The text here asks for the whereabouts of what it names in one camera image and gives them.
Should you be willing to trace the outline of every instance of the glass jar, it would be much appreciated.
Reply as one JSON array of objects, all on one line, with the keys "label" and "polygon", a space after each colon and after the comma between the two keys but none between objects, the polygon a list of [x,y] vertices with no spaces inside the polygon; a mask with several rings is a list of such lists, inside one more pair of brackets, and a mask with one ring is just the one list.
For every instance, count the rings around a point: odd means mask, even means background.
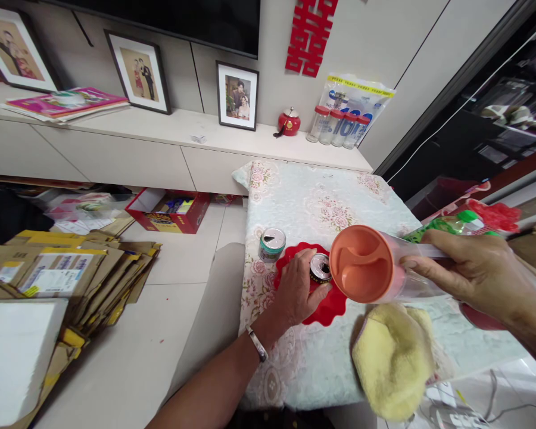
[{"label": "glass jar", "polygon": [[342,147],[346,137],[351,134],[353,126],[356,124],[357,115],[353,113],[347,113],[339,124],[338,131],[334,133],[332,138],[332,145],[336,147]]},{"label": "glass jar", "polygon": [[316,106],[316,115],[314,116],[314,122],[311,124],[311,131],[306,134],[306,140],[312,143],[317,142],[320,138],[320,134],[328,127],[329,109],[325,106]]},{"label": "glass jar", "polygon": [[332,142],[334,133],[339,131],[339,126],[341,119],[344,117],[345,113],[341,110],[332,110],[329,113],[328,117],[328,127],[327,129],[322,130],[320,133],[319,141],[323,145],[329,145]]},{"label": "glass jar", "polygon": [[371,122],[371,119],[367,116],[357,117],[356,124],[354,125],[353,130],[351,130],[351,134],[345,138],[344,148],[353,149],[356,144],[362,140],[369,122]]}]

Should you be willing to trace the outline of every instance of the floral tablecloth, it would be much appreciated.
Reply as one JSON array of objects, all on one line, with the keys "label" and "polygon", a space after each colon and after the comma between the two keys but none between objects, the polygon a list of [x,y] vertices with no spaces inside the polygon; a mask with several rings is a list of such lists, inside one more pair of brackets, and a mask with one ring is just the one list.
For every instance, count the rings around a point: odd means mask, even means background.
[{"label": "floral tablecloth", "polygon": [[[399,237],[420,226],[379,176],[268,161],[253,161],[232,175],[249,190],[240,332],[273,299],[276,266],[258,258],[266,228],[283,230],[286,246],[306,241],[329,250],[337,234],[350,225],[369,225]],[[437,380],[465,376],[525,354],[509,333],[475,329],[451,300],[417,306],[433,320]],[[365,308],[347,300],[345,315],[329,327],[316,322],[289,329],[268,351],[269,359],[252,378],[241,406],[315,409],[364,399],[350,342],[359,333]]]}]

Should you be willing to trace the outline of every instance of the stack of boxes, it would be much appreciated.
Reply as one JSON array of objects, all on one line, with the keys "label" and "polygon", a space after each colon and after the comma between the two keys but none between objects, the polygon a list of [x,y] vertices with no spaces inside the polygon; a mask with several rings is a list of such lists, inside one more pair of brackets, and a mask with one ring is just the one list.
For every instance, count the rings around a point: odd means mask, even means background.
[{"label": "stack of boxes", "polygon": [[101,231],[23,231],[0,245],[0,300],[68,300],[38,404],[10,428],[26,429],[70,362],[137,301],[160,247],[121,242]]}]

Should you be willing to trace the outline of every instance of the left hand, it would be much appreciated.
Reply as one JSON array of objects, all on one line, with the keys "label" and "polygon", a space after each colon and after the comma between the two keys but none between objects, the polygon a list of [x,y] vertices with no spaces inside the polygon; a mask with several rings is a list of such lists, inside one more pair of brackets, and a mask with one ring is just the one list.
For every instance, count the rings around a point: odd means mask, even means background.
[{"label": "left hand", "polygon": [[310,294],[310,261],[316,252],[316,249],[298,252],[282,270],[282,281],[272,307],[288,327],[311,316],[332,288],[330,283],[324,283]]}]

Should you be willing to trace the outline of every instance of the soda can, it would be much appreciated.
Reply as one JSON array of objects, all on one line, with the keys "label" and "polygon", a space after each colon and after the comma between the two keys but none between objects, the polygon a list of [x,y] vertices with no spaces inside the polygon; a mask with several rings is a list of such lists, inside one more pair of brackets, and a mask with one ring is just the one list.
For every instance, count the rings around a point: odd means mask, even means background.
[{"label": "soda can", "polygon": [[316,253],[314,255],[310,261],[310,278],[318,284],[332,281],[328,255],[323,253]]},{"label": "soda can", "polygon": [[274,263],[286,246],[286,234],[278,228],[267,228],[260,237],[258,256],[265,263]]}]

